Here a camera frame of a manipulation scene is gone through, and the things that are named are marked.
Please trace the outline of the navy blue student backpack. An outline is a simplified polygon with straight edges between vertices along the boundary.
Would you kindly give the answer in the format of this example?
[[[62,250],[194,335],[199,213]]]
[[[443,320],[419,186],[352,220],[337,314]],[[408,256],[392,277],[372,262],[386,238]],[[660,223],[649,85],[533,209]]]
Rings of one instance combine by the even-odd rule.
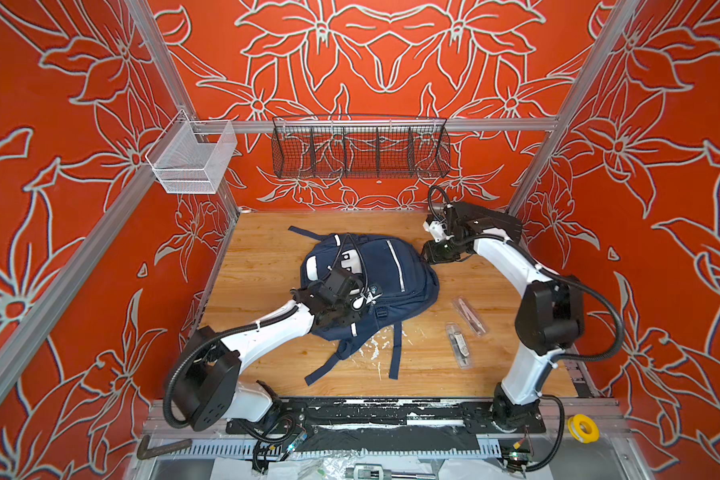
[[[318,369],[305,377],[312,385],[328,374],[338,362],[350,358],[375,334],[393,329],[389,377],[399,378],[404,321],[433,306],[440,283],[434,269],[409,242],[389,235],[331,233],[318,234],[291,226],[289,230],[316,242],[300,267],[300,288],[341,268],[363,274],[370,286],[371,310],[359,322],[311,333],[337,343],[336,351]]]

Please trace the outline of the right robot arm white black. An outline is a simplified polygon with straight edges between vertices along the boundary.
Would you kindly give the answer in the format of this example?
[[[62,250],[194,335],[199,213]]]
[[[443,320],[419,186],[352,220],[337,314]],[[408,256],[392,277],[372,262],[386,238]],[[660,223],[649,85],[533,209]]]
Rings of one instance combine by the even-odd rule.
[[[423,247],[425,259],[442,264],[458,262],[465,254],[480,256],[521,296],[514,320],[520,344],[509,372],[494,390],[491,407],[496,427],[512,432],[537,413],[543,386],[560,361],[597,362],[615,356],[625,338],[624,320],[602,294],[574,276],[555,272],[524,249],[523,226],[516,217],[453,201],[438,185],[428,194],[440,195],[443,203],[428,206],[424,229],[432,238]],[[613,321],[613,342],[601,353],[581,355],[570,350],[585,332],[584,295],[601,303]]]

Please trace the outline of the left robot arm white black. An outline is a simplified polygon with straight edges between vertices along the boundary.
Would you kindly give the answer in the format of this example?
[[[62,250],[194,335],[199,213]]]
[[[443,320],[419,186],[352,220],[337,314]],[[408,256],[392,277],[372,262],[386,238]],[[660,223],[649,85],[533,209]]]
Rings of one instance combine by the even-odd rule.
[[[279,309],[241,327],[196,333],[167,379],[162,413],[176,429],[201,431],[217,420],[267,422],[275,395],[259,382],[247,385],[239,376],[258,359],[310,332],[349,326],[370,306],[366,262],[356,237],[340,238],[327,273],[291,291]]]

